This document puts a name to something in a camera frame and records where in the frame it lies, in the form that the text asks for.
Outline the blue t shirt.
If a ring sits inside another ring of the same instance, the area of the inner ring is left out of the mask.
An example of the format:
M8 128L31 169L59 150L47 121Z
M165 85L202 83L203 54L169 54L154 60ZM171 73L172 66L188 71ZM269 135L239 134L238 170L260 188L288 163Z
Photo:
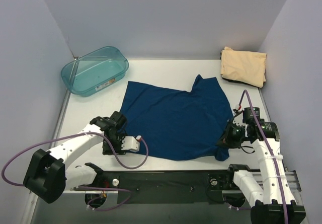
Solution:
M229 158L228 149L217 146L232 118L217 78L198 75L189 92L129 81L120 112L127 119L126 133L147 143L140 155L173 161Z

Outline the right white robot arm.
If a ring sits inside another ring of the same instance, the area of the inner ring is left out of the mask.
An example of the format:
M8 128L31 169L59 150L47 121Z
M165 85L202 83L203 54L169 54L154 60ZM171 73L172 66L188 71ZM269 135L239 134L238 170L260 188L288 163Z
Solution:
M229 188L238 187L251 207L252 223L301 223L306 212L295 200L288 183L280 152L277 125L261 119L244 120L243 125L228 121L218 145L241 148L249 141L260 167L262 184L259 184L246 165L230 165L224 181Z

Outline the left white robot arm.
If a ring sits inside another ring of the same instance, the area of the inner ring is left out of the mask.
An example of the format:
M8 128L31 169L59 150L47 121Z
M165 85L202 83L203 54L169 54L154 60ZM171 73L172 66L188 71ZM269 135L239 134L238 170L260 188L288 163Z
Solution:
M87 165L68 174L68 167L93 146L102 143L103 155L123 155L122 141L126 136L126 117L114 111L110 117L95 117L76 136L47 151L37 150L32 155L23 185L47 203L53 203L65 189L88 185L97 190L104 178Z

